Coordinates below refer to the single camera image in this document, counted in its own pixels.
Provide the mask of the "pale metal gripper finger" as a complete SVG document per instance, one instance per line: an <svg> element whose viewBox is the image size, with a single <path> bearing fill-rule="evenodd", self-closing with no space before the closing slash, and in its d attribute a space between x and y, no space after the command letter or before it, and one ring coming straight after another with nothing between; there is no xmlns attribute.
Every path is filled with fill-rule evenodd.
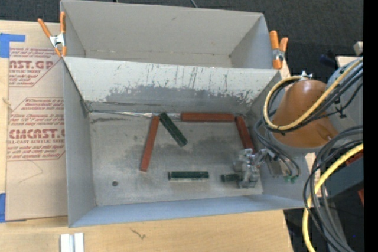
<svg viewBox="0 0 378 252"><path fill-rule="evenodd" d="M239 172L239 180L237 184L239 188L254 188L259 180L259 171L246 170Z"/></svg>
<svg viewBox="0 0 378 252"><path fill-rule="evenodd" d="M240 150L235 153L233 160L234 171L255 171L255 153L252 148Z"/></svg>

